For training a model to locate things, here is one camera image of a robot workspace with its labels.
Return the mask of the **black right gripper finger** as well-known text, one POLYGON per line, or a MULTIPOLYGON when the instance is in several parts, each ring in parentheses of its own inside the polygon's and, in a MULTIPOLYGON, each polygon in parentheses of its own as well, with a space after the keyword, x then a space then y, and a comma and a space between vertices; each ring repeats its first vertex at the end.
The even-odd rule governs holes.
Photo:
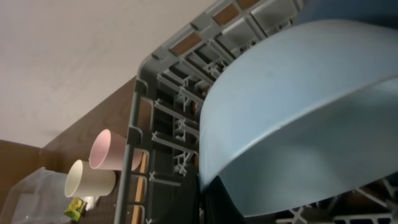
POLYGON ((247 224, 219 176, 202 193, 205 224, 247 224))

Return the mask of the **wooden chopstick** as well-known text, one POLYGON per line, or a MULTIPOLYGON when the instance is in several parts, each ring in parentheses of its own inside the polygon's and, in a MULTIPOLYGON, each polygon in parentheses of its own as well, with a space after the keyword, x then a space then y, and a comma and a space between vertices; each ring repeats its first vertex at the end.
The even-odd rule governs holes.
MULTIPOLYGON (((147 154, 143 154, 141 160, 141 167, 139 170, 140 173, 146 172, 146 165, 147 165, 147 154)), ((137 182, 135 202, 142 202, 142 199, 144 197, 144 187, 145 187, 145 180, 142 177, 140 177, 137 182)), ((135 205, 132 215, 132 224, 140 224, 140 223, 141 223, 141 207, 135 205)))

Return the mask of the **pink cup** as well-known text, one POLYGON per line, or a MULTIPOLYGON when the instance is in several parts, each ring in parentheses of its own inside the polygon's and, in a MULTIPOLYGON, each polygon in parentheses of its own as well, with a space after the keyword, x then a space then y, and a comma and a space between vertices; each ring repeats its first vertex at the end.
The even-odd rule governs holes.
POLYGON ((90 152, 92 169, 122 170, 127 140, 118 133, 104 129, 97 135, 90 152))

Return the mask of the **white tissue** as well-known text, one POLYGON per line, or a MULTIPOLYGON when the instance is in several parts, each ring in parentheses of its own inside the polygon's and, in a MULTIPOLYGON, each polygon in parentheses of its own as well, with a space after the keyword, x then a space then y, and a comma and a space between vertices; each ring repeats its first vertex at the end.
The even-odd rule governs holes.
POLYGON ((98 196, 87 196, 83 197, 82 200, 86 202, 85 210, 89 211, 92 210, 96 207, 96 204, 98 203, 98 200, 100 198, 98 196))

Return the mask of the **light blue bowl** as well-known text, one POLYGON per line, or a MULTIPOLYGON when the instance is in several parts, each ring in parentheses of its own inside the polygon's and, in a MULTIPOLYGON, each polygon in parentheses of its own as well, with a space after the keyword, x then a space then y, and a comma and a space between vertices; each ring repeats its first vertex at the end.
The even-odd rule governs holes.
POLYGON ((200 116, 200 186, 245 217, 397 172, 397 31, 315 21, 263 40, 217 79, 200 116))

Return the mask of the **cream cup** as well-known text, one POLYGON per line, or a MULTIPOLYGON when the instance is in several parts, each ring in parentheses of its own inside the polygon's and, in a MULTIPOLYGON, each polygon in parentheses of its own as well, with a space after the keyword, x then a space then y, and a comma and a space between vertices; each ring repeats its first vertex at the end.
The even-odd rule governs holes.
POLYGON ((115 185, 113 170, 92 169, 89 162, 77 160, 68 172, 64 193, 68 198, 101 197, 109 195, 115 185))

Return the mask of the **yellow green snack wrapper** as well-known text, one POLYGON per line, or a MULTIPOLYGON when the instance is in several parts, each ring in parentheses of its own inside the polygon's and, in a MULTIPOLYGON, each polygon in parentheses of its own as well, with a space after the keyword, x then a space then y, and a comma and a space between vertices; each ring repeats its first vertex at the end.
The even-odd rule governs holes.
POLYGON ((70 202, 68 208, 64 211, 64 215, 74 222, 78 222, 85 212, 86 202, 81 198, 75 197, 70 202))

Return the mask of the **dark blue plate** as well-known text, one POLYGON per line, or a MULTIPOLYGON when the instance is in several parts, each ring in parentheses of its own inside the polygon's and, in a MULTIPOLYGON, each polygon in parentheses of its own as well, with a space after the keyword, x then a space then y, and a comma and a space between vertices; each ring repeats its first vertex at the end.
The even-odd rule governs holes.
POLYGON ((397 29, 397 0, 315 0, 299 12, 295 25, 344 19, 397 29))

